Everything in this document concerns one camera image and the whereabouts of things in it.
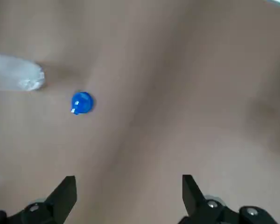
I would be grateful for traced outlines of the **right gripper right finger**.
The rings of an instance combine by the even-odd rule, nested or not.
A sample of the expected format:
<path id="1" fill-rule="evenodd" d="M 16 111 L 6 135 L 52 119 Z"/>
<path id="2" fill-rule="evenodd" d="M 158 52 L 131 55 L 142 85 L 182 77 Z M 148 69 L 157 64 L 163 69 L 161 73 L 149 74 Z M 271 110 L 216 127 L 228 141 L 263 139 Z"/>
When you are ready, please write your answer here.
<path id="1" fill-rule="evenodd" d="M 182 176 L 182 199 L 188 215 L 179 224 L 277 224 L 260 207 L 243 206 L 235 212 L 218 200 L 206 199 L 191 175 Z"/>

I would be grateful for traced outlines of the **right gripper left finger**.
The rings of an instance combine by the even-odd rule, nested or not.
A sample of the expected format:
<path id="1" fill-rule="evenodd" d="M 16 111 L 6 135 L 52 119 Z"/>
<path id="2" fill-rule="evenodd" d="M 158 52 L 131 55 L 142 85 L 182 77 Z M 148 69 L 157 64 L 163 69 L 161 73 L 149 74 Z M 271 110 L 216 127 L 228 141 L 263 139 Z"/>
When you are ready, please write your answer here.
<path id="1" fill-rule="evenodd" d="M 43 201 L 8 216 L 0 210 L 0 224 L 63 224 L 77 202 L 75 176 L 66 176 Z"/>

